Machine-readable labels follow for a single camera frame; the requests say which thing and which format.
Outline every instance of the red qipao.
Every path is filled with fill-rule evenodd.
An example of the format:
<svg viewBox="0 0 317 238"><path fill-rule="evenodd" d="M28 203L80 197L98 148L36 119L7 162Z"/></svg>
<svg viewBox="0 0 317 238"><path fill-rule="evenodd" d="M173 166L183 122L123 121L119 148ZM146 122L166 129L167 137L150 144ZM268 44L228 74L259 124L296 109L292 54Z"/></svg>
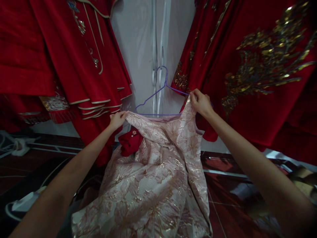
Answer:
<svg viewBox="0 0 317 238"><path fill-rule="evenodd" d="M90 143L108 126L110 113L120 110L121 100L132 94L109 19L115 1L2 2L10 9L9 15L18 16L3 32L10 35L16 30L20 38L7 52L12 54L13 63L1 56L4 63L0 70L8 71L5 67L12 65L13 69L28 69L30 73L26 77L24 72L11 70L1 78L4 87L0 93L41 96L38 102L45 106L44 112L67 110L70 114L54 114L53 118L73 121L83 142ZM19 51L17 47L24 46L25 39L31 42ZM24 107L23 112L35 110ZM105 164L111 151L105 147L96 163Z"/></svg>
<svg viewBox="0 0 317 238"><path fill-rule="evenodd" d="M316 100L312 92L303 96L315 68L315 40L306 1L200 1L172 86L208 94L214 110L258 148L317 164L312 146L302 157L304 148L286 149L291 139L285 139L296 129L308 144L316 141L311 126L299 126L308 114L298 115L298 108L309 111L316 125L316 115L301 107ZM204 119L197 124L206 140L217 139Z"/></svg>

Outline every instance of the dress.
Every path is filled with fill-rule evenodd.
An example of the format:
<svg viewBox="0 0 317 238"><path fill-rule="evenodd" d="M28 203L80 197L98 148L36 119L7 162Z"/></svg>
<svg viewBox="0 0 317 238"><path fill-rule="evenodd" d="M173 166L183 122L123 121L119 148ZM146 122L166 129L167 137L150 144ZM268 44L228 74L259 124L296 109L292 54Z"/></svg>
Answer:
<svg viewBox="0 0 317 238"><path fill-rule="evenodd" d="M293 137L285 139L294 133L279 134L316 66L312 3L199 1L172 87L183 92L198 88L210 96L215 112L257 148L288 151L288 156L303 161L303 147L285 150L294 148L289 143ZM311 99L304 103L314 105ZM204 139L217 139L205 119L196 123L205 131ZM316 141L311 127L302 132L301 141ZM310 148L305 162L316 165L314 147Z"/></svg>
<svg viewBox="0 0 317 238"><path fill-rule="evenodd" d="M144 137L135 157L121 146L106 168L99 197L72 215L76 237L212 236L202 134L190 99L181 116L127 119Z"/></svg>

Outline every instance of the floral jacquard fabric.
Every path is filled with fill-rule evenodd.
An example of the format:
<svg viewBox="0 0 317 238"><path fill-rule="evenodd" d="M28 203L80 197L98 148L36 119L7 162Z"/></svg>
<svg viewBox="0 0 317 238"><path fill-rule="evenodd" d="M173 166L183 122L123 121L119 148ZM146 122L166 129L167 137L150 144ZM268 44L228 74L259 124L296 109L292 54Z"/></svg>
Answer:
<svg viewBox="0 0 317 238"><path fill-rule="evenodd" d="M126 119L143 136L135 156L119 146L99 197L72 215L75 237L208 237L207 184L200 161L202 134L190 99L180 116Z"/></svg>

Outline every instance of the clothes hanger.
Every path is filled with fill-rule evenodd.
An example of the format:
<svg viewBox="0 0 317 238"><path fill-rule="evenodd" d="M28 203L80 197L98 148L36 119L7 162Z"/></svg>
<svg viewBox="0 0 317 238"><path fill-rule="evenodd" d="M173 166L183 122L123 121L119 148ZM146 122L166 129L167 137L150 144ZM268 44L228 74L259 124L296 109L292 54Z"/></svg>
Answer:
<svg viewBox="0 0 317 238"><path fill-rule="evenodd" d="M136 113L136 110L137 110L137 108L138 108L139 106L144 106L144 104L145 104L149 99L151 99L152 97L154 97L157 93L159 93L159 92L160 92L161 90L163 90L165 87L168 87L168 88L170 88L171 90L176 91L176 92L178 92L178 93L181 93L181 94L184 94L184 95L187 95L187 96L189 95L189 94L187 94L187 93L184 93L184 92L182 92L182 91L179 91L179 90L177 90L177 89L174 89L174 88L168 86L168 84L167 84L168 70L167 70L167 68L166 68L165 66L162 65L162 67L166 69L166 76L165 76L164 86L161 87L159 90L157 90L156 93L154 93L153 95L151 95L148 99L146 99L143 104L138 105L138 106L135 108L135 110L134 110L135 113ZM141 113L139 113L139 115L147 115L147 116L179 116L180 114L141 114Z"/></svg>

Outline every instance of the white cord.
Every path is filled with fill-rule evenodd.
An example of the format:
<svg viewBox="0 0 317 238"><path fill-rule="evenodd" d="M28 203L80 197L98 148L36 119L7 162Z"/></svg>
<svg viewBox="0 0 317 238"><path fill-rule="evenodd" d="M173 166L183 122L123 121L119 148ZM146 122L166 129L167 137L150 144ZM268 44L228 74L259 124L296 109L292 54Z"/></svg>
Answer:
<svg viewBox="0 0 317 238"><path fill-rule="evenodd" d="M1 149L1 147L2 147L2 145L3 145L3 143L4 143L4 141L6 140L6 137L5 137L3 134L0 134L0 135L2 135L2 142L1 142L1 144L0 144L0 149Z"/></svg>
<svg viewBox="0 0 317 238"><path fill-rule="evenodd" d="M9 205L10 205L10 204L14 204L15 202L16 202L16 201L10 202L10 203L8 203L8 204L6 205L6 214L7 214L9 217L11 217L12 219L16 220L16 221L22 221L21 218L18 218L18 217L16 217L16 216L14 216L14 215L11 214L10 211L9 211Z"/></svg>
<svg viewBox="0 0 317 238"><path fill-rule="evenodd" d="M40 188L41 187L43 187L43 185L45 184L45 182L47 181L47 179L52 175L52 173L54 173L55 172L55 170L57 170L66 160L68 160L69 158L67 158L67 159L65 159L63 162L61 162L47 177L46 177L46 179L44 180L44 182L42 183L42 185L40 186Z"/></svg>
<svg viewBox="0 0 317 238"><path fill-rule="evenodd" d="M29 173L32 172L32 171L29 171L29 170L17 169L17 168L12 168L12 167L7 167L7 166L0 166L0 168L7 168L7 169L12 169L12 170L20 170L20 171L29 172Z"/></svg>
<svg viewBox="0 0 317 238"><path fill-rule="evenodd" d="M12 176L0 176L0 178L12 178L12 177L25 177L25 176L20 176L20 175L12 175Z"/></svg>
<svg viewBox="0 0 317 238"><path fill-rule="evenodd" d="M0 134L0 135L2 135L2 142L1 142L1 144L0 144L0 151L2 151L2 152L9 152L9 151L11 151L12 149L9 149L12 145L14 145L14 144L10 144L10 145L7 145L6 147L4 147L3 149L2 149L2 145L4 144L4 142L6 141L6 137L3 135L3 134Z"/></svg>
<svg viewBox="0 0 317 238"><path fill-rule="evenodd" d="M58 169L66 160L68 160L69 158L65 159L63 162L61 162L47 177L46 179L44 180L44 182L42 183L42 185L40 186L43 187L43 185L45 184L45 182L47 181L47 179L56 171L56 169ZM1 176L0 178L8 178L8 177L25 177L25 176ZM10 204L14 204L16 201L14 202L9 202L7 205L6 205L6 208L5 208L5 211L6 211L6 214L11 217L12 219L16 220L16 221L22 221L21 218L18 218L16 216L14 216L13 214L10 213L10 210L9 210L9 205Z"/></svg>

